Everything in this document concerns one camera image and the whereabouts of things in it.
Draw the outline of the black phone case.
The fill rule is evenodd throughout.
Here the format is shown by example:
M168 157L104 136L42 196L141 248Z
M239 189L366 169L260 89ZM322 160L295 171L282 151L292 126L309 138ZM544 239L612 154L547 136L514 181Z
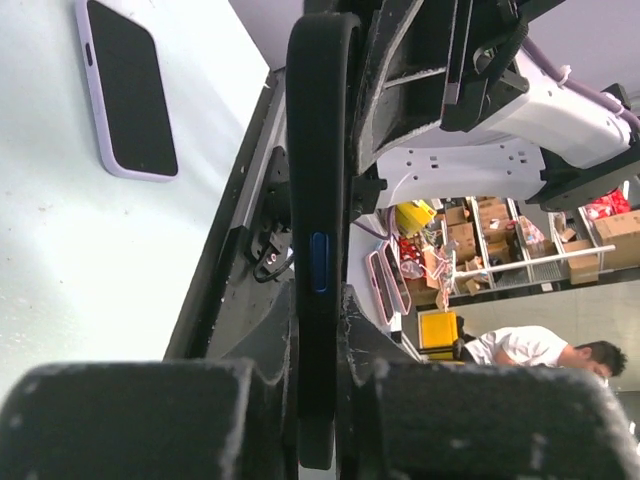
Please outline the black phone case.
M327 470L333 459L337 323L345 230L350 209L347 106L351 55L360 20L350 13L302 16L286 65L287 146L299 325L298 440L302 466ZM329 285L311 287L310 237L329 237Z

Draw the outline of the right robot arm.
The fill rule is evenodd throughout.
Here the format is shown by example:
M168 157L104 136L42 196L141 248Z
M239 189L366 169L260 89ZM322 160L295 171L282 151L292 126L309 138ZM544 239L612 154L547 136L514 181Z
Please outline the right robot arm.
M357 195L498 195L557 212L639 171L624 89L597 92L529 38L550 1L356 1L367 27L354 131Z

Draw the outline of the yellow box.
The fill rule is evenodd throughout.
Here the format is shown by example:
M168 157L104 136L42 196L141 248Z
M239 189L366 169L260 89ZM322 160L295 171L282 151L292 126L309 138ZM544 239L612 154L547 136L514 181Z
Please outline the yellow box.
M454 359L459 339L456 315L448 312L420 312L418 314L419 352L429 360Z

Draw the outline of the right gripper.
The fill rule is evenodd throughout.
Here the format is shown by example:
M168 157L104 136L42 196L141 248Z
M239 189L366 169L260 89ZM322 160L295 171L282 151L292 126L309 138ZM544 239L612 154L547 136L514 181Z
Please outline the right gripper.
M352 134L355 171L363 173L386 151L436 127L440 117L447 132L479 125L529 23L560 4L354 1L364 21Z

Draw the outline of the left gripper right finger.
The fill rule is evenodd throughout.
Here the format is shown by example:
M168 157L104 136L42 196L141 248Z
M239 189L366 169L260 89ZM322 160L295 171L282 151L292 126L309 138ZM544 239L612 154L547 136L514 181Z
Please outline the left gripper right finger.
M338 338L342 479L635 479L637 443L594 375L421 363L345 286Z

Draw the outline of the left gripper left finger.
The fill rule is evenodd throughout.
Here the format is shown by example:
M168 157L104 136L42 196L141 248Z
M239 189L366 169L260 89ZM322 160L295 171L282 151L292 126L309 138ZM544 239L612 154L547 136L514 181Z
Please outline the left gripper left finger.
M294 479L295 296L219 360L50 363L1 409L5 479Z

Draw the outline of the person in white shirt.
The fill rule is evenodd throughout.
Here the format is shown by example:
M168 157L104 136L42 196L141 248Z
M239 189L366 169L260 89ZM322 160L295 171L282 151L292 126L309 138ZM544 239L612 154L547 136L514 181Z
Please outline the person in white shirt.
M627 356L616 345L599 340L574 346L548 328L503 327L465 342L459 360L477 365L573 368L608 379L619 377Z

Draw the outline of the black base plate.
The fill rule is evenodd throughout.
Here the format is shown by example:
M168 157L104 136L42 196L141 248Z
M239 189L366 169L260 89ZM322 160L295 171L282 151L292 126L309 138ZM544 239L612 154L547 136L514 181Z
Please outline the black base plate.
M219 358L264 316L273 289L253 278L248 256L274 150L284 144L282 69L266 78L164 355Z

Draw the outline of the blue phone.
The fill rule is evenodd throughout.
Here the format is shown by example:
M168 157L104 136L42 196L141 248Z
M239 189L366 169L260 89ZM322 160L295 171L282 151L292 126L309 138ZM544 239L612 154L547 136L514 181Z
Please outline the blue phone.
M310 237L311 287L315 293L324 293L329 285L329 237L314 232Z

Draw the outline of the phone in lilac case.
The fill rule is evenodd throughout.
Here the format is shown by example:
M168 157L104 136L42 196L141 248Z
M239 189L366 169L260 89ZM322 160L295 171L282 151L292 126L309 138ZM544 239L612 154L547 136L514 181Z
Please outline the phone in lilac case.
M167 182L179 173L155 41L101 1L75 15L100 159L110 174Z

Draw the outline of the storage shelf with boxes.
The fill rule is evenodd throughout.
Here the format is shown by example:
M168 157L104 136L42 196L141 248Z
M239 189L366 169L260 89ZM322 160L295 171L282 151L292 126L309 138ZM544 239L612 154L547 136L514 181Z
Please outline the storage shelf with boxes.
M639 179L574 210L511 198L419 199L395 210L391 288L400 307L517 298L639 278Z

